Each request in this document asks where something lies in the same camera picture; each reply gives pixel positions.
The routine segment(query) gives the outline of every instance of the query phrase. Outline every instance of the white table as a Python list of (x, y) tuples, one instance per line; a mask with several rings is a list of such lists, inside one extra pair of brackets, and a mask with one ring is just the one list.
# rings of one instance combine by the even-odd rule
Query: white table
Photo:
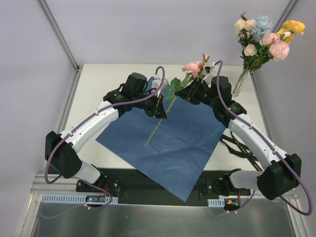
[[(91, 112), (109, 91), (118, 88), (124, 83), (132, 72), (145, 75), (148, 79), (155, 73), (159, 65), (131, 65), (131, 64), (85, 64), (75, 93), (70, 115), (66, 127), (72, 126), (82, 117)], [(183, 65), (162, 65), (166, 71), (166, 79), (169, 81), (174, 77), (184, 78), (181, 71)], [(223, 66), (221, 75), (227, 76), (234, 85), (236, 79), (242, 72), (242, 66)], [(261, 117), (258, 101), (252, 85), (250, 75), (246, 78), (242, 92), (235, 98), (250, 114), (254, 123), (263, 131), (264, 123)], [(101, 168), (134, 168), (110, 150), (99, 144), (95, 139), (100, 135), (98, 132), (91, 138), (79, 152), (80, 159)], [(205, 166), (204, 170), (232, 170), (241, 168), (243, 170), (255, 170), (247, 159), (238, 158), (228, 152), (226, 146), (218, 143), (214, 153)]]

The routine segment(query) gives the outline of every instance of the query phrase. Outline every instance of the flower bouquet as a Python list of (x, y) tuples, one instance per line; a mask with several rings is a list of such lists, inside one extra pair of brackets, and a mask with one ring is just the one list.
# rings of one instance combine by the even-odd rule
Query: flower bouquet
[[(187, 85), (189, 85), (190, 82), (192, 82), (195, 78), (199, 78), (201, 80), (204, 80), (206, 74), (210, 74), (214, 67), (214, 64), (211, 66), (206, 65), (206, 63), (209, 61), (209, 56), (208, 55), (204, 55), (203, 54), (203, 61), (196, 61), (196, 62), (192, 62), (189, 63), (187, 65), (185, 65), (182, 68), (182, 71), (186, 73), (185, 77), (183, 80), (179, 80), (178, 78), (174, 78), (171, 82), (170, 82), (170, 86), (168, 86), (167, 88), (164, 89), (164, 92), (166, 94), (168, 94), (166, 96), (166, 100), (172, 100), (170, 106), (168, 107), (168, 109), (166, 110), (166, 113), (168, 113), (172, 107), (172, 105), (174, 104), (174, 102), (177, 99), (177, 96), (175, 95), (175, 92), (182, 90), (183, 88), (185, 88)], [(159, 125), (161, 124), (161, 122), (163, 121), (163, 119), (161, 119), (159, 121), (159, 123), (157, 124), (156, 128), (154, 129), (154, 131), (152, 132), (152, 134), (150, 135), (150, 137), (148, 138), (145, 146), (149, 143), (150, 139), (152, 138), (152, 136), (154, 135), (154, 133), (156, 132), (156, 130), (158, 129)]]
[(244, 14), (235, 22), (235, 33), (238, 42), (242, 45), (243, 71), (233, 89), (236, 97), (241, 91), (241, 86), (249, 72), (273, 59), (280, 61), (287, 57), (291, 40), (297, 34), (303, 34), (305, 25), (299, 21), (285, 21), (277, 33), (271, 33), (272, 22), (267, 16), (258, 16), (248, 20)]

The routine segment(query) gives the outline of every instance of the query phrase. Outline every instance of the flower stem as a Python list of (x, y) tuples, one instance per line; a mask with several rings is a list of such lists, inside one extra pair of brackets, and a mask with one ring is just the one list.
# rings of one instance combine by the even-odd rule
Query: flower stem
[[(172, 99), (172, 101), (171, 101), (170, 106), (168, 107), (168, 109), (167, 109), (167, 111), (166, 111), (166, 114), (170, 111), (170, 109), (171, 109), (172, 105), (174, 104), (174, 102), (176, 101), (176, 99), (177, 99), (177, 96), (174, 96), (173, 99)], [(156, 132), (156, 130), (158, 129), (158, 127), (159, 127), (159, 125), (161, 124), (162, 121), (163, 121), (163, 118), (160, 119), (160, 121), (159, 121), (159, 123), (157, 124), (156, 128), (154, 129), (154, 131), (152, 132), (152, 134), (151, 134), (150, 137), (148, 138), (148, 140), (147, 140), (145, 146), (148, 145), (150, 139), (153, 137), (154, 133)]]
[(239, 91), (239, 89), (240, 89), (240, 87), (241, 87), (241, 81), (243, 80), (243, 78), (244, 78), (244, 76), (247, 74), (247, 72), (248, 72), (248, 70), (246, 70), (245, 68), (243, 68), (243, 71), (242, 71), (242, 73), (241, 73), (241, 75), (240, 75), (240, 77), (239, 77), (239, 79), (238, 79), (238, 81), (237, 81), (237, 84), (236, 84), (236, 86), (235, 86), (235, 88), (234, 88), (234, 90), (233, 90), (233, 94), (236, 94), (237, 93), (237, 91)]

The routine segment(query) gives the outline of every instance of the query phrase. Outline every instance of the blue paper sheet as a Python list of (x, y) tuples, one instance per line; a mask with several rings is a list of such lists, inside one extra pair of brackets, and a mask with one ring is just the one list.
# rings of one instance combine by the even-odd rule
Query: blue paper sheet
[[(170, 103), (164, 99), (165, 111)], [(147, 146), (159, 119), (148, 117), (138, 108), (112, 122), (96, 140), (186, 201), (225, 127), (209, 106), (192, 105), (181, 98), (167, 115)]]

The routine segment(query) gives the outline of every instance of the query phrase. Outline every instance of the glass vase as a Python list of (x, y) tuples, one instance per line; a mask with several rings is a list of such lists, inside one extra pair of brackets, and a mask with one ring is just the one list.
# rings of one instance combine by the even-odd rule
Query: glass vase
[(245, 81), (246, 77), (248, 76), (249, 70), (246, 70), (245, 68), (242, 69), (242, 73), (239, 76), (239, 79), (235, 85), (235, 87), (232, 89), (232, 95), (233, 97), (239, 96), (243, 82)]

